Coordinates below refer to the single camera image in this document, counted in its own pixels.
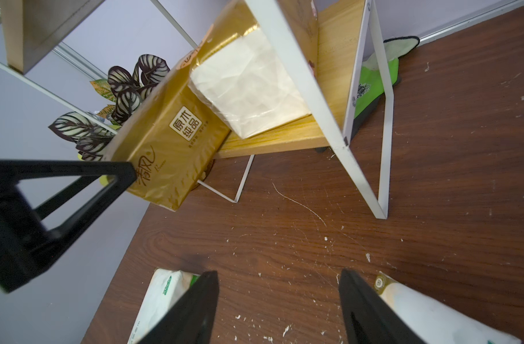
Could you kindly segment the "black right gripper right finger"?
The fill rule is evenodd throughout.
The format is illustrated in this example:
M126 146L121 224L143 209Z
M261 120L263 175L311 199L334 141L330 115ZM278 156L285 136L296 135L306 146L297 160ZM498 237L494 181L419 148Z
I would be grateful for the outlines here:
M365 280L343 269L339 296L348 343L422 343Z

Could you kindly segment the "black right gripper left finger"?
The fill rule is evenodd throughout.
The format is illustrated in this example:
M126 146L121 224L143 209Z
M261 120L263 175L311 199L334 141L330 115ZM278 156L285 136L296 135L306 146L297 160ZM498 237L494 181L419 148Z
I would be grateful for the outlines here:
M205 272L139 343L209 343L219 283L217 272Z

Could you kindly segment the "gold tissue pack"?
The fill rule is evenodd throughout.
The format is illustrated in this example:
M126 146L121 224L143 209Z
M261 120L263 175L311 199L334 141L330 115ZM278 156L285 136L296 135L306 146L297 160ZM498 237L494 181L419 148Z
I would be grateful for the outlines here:
M139 106L109 143L105 161L131 163L128 192L177 211L230 133L188 84L201 49L191 51Z
M230 1L209 28L189 87L241 139L311 113L244 1Z

